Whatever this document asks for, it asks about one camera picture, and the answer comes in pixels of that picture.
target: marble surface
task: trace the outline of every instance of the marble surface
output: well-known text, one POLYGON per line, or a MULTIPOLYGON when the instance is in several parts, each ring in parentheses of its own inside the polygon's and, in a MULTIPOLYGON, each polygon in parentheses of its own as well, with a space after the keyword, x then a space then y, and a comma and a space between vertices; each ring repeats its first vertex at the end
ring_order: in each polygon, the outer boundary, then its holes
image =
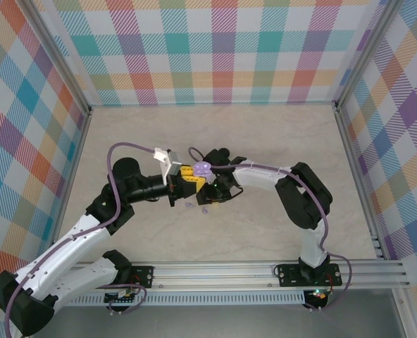
MULTIPOLYGON (((189 146, 206 153, 227 147, 231 158, 291 166, 308 163, 334 202, 328 250, 348 258, 375 258, 337 125, 329 105, 152 106, 96 108, 66 209, 61 235, 106 184, 106 154, 116 142, 172 149, 183 163, 189 146)), ((160 173, 151 154, 120 147, 115 160, 135 157, 144 175, 160 173)), ((196 204, 196 199, 189 199, 196 204)), ((135 216, 82 261, 117 249, 131 261, 251 261, 297 259, 301 233, 277 193, 248 188, 237 199, 208 206, 170 208, 168 199, 134 204, 135 216)))

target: plaid wall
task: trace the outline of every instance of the plaid wall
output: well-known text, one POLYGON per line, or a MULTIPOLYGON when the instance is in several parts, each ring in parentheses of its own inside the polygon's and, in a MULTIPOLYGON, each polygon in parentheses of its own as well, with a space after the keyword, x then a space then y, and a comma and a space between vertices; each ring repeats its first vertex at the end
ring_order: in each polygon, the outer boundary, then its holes
POLYGON ((332 101, 371 3, 36 0, 87 96, 104 105, 332 101))
POLYGON ((374 28, 376 27, 376 25, 379 22, 380 16, 382 15, 382 12, 385 9, 385 6, 387 5, 389 0, 380 0, 378 7, 376 7, 375 9, 375 13, 373 14, 373 17, 371 18, 362 38, 361 41, 359 42, 359 44, 356 47, 356 51, 354 52, 354 55, 352 57, 352 59, 349 62, 348 68, 346 70, 346 72, 344 72, 343 77, 342 77, 342 81, 340 81, 340 85, 337 88, 337 91, 335 92, 334 95, 334 100, 337 101, 340 97, 340 94, 342 93, 344 86, 346 85, 349 76, 351 75, 352 70, 356 67, 357 62, 359 61, 361 55, 362 55, 362 51, 363 48, 366 46, 368 40, 371 37, 371 33, 373 32, 374 28))
POLYGON ((417 0, 406 0, 346 105, 345 119, 392 258, 417 300, 417 0))
POLYGON ((83 118, 15 0, 0 0, 0 272, 45 249, 83 118))

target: metal frame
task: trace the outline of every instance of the metal frame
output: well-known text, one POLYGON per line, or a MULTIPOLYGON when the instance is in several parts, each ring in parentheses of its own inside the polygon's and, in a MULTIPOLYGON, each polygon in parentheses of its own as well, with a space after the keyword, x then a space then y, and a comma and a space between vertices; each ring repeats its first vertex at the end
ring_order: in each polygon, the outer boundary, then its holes
POLYGON ((365 72, 365 69, 368 66, 370 60, 374 57, 382 39, 385 36, 385 33, 388 31, 394 17, 396 14, 398 14, 399 9, 403 3, 404 0, 388 0, 384 11, 379 18, 378 24, 371 32, 370 39, 366 42, 362 54, 360 55, 356 66, 352 70, 351 75, 349 76, 349 79, 347 80, 347 83, 345 84, 343 91, 340 94, 337 102, 339 107, 342 107, 345 104, 345 102, 348 100, 356 88, 359 80, 363 75, 363 72, 365 72))
POLYGON ((52 232, 52 236, 49 239, 49 246, 55 243, 58 240, 58 236, 60 235, 61 226, 63 224, 63 219, 66 213, 66 207, 68 206, 70 193, 73 189, 73 184, 75 180, 75 176, 77 175, 77 169, 80 162, 80 157, 82 156, 83 147, 85 145, 85 141, 87 139, 89 124, 91 123, 92 119, 92 111, 89 111, 88 114, 85 116, 85 121, 83 122, 82 134, 80 135, 80 140, 75 151, 75 156, 73 159, 73 164, 70 169, 68 182, 66 183, 64 192, 63 192, 63 200, 61 202, 60 210, 58 211, 57 219, 54 226, 54 231, 52 232))
MULTIPOLYGON (((336 105, 332 105, 332 109, 334 112, 335 120, 337 121, 340 137, 342 138, 344 150, 349 162, 349 167, 351 168, 351 173, 354 178, 354 183, 356 184, 359 199, 361 201, 363 212, 370 229, 371 238, 373 239, 373 245, 377 252, 377 256, 381 256, 384 259, 390 259, 388 248, 386 247, 383 240, 384 236, 378 226, 376 214, 373 211, 371 201, 366 193, 366 185, 363 181, 363 175, 361 174, 359 162, 354 155, 354 151, 351 145, 351 137, 348 133, 348 128, 344 121, 341 108, 336 105)), ((408 295, 408 290, 402 288, 392 288, 392 292, 399 312, 399 317, 401 318, 401 322, 407 337, 417 338, 417 323, 412 310, 413 301, 408 295)))
POLYGON ((16 2, 27 18, 29 24, 33 27, 41 45, 49 55, 49 58, 51 58, 52 63, 57 68, 58 73, 60 73, 66 86, 69 88, 77 104, 80 106, 80 109, 88 113, 91 110, 91 105, 83 94, 80 85, 77 83, 74 74, 71 72, 63 54, 60 52, 60 49, 55 42, 54 37, 47 29, 47 26, 42 20, 41 14, 38 12, 36 6, 31 0, 17 0, 16 2))
MULTIPOLYGON (((366 9, 361 16, 361 21, 360 21, 361 23, 369 23, 370 21, 372 21, 373 16, 376 12, 376 9, 379 6, 379 3, 380 3, 380 0, 368 1, 368 5, 366 6, 366 9)), ((335 95, 340 86, 340 83, 342 82, 344 74, 348 70, 349 64, 351 63, 351 60, 353 59, 354 54, 356 53, 356 48, 360 44, 367 28, 368 28, 367 24, 358 25, 358 27, 356 27, 356 30, 354 31, 354 35, 349 43, 349 47, 345 51, 344 56, 342 60, 340 61, 335 79, 330 85, 328 95, 326 95, 326 99, 325 99, 326 101, 330 102, 332 100, 335 100, 335 95)))
MULTIPOLYGON (((72 300, 68 306, 107 306, 107 303, 104 303, 105 292, 105 290, 89 292, 72 300)), ((143 298, 144 294, 140 293, 133 301, 123 301, 116 305, 136 305, 143 298)), ((149 290, 142 306, 301 305, 304 303, 305 297, 303 291, 266 290, 253 293, 249 291, 157 292, 155 290, 149 290)))
MULTIPOLYGON (((18 1, 28 1, 32 2, 33 0, 18 0, 18 1)), ((64 46, 68 50, 69 57, 74 63, 77 72, 80 74, 82 81, 85 83, 88 97, 92 100, 93 105, 101 105, 101 99, 97 94, 97 90, 94 87, 93 82, 91 81, 91 77, 89 76, 85 65, 83 64, 82 59, 77 52, 77 49, 67 31, 63 21, 61 20, 60 14, 54 4, 53 0, 42 0, 42 5, 46 9, 47 14, 50 17, 56 31, 60 35, 61 41, 63 42, 64 46)))
MULTIPOLYGON (((406 271, 400 261, 352 260, 351 289, 393 289, 410 287, 406 271)), ((212 292, 212 291, 287 291, 310 290, 313 287, 280 287, 273 275, 278 264, 295 264, 296 261, 248 261, 248 262, 147 262, 133 263, 154 266, 152 290, 155 292, 212 292)), ((344 261, 333 261, 340 267, 342 279, 349 276, 344 261)), ((76 264, 81 269, 90 263, 76 264)))

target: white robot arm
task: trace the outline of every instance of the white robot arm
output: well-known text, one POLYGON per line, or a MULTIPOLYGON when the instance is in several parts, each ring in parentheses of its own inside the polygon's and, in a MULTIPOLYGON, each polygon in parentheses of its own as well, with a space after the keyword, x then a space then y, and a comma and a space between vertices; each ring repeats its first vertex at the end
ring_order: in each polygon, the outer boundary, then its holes
POLYGON ((132 204, 138 201, 155 201, 167 196, 170 205, 177 199, 197 196, 199 205, 226 202, 235 198, 232 187, 253 186, 277 193, 290 219, 303 231, 300 273, 308 281, 319 277, 319 268, 329 263, 329 256, 320 248, 324 234, 324 223, 319 210, 306 193, 298 190, 298 184, 284 172, 298 175, 316 194, 325 214, 329 212, 332 196, 311 169, 304 163, 291 168, 269 171, 257 168, 245 158, 230 161, 227 149, 214 149, 204 157, 201 168, 211 167, 210 172, 198 173, 193 168, 181 165, 172 152, 156 149, 154 158, 161 162, 162 175, 145 177, 138 162, 133 158, 122 158, 113 166, 113 176, 120 195, 120 215, 106 227, 98 225, 110 220, 116 210, 111 185, 107 184, 95 198, 76 225, 44 252, 37 260, 16 271, 0 274, 0 308, 7 310, 12 299, 9 318, 25 335, 42 329, 69 301, 82 293, 107 284, 131 283, 131 264, 116 250, 109 251, 90 266, 70 272, 70 268, 94 245, 109 238, 134 214, 132 204), (35 269, 38 262, 46 260, 35 269))

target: purple toy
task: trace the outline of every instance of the purple toy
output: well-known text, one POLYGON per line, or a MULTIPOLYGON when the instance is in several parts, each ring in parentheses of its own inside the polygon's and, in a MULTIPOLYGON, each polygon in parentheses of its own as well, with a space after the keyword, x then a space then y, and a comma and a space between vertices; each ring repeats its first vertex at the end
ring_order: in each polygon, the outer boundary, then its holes
POLYGON ((204 177, 207 181, 209 181, 213 177, 211 164, 203 161, 196 162, 193 165, 193 175, 197 177, 204 177))

